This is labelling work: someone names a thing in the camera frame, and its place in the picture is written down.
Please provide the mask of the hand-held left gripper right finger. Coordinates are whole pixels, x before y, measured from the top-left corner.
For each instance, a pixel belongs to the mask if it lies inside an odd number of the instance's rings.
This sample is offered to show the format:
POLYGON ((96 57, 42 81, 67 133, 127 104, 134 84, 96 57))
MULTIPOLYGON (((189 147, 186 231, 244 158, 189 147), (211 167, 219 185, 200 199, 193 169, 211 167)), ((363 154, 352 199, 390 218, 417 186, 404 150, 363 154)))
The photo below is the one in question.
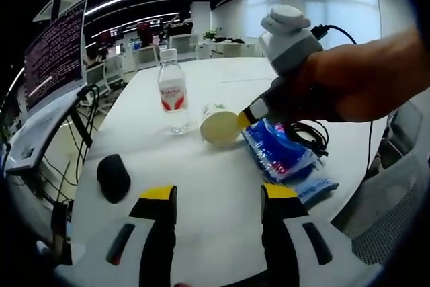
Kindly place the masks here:
POLYGON ((349 237, 309 215, 286 186, 261 186, 262 244, 270 286, 369 286, 382 268, 352 250, 349 237))

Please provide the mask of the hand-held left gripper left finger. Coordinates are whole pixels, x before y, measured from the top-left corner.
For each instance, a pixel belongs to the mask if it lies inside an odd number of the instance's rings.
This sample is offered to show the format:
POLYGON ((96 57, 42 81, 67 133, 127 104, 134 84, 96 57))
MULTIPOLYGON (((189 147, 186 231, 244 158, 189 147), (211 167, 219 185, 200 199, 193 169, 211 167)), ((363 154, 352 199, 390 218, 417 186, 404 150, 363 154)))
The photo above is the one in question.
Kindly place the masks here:
POLYGON ((128 216, 99 231, 55 275, 63 286, 170 286, 176 220, 176 186, 147 189, 128 216))

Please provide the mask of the person's right hand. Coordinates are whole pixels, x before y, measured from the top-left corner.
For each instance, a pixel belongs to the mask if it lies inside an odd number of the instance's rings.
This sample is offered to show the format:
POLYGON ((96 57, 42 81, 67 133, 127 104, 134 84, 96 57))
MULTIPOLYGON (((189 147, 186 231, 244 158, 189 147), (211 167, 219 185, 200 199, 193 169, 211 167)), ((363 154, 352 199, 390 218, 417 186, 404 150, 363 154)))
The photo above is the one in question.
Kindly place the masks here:
POLYGON ((367 122, 372 111, 368 51, 343 45, 310 55, 292 83, 287 119, 367 122))

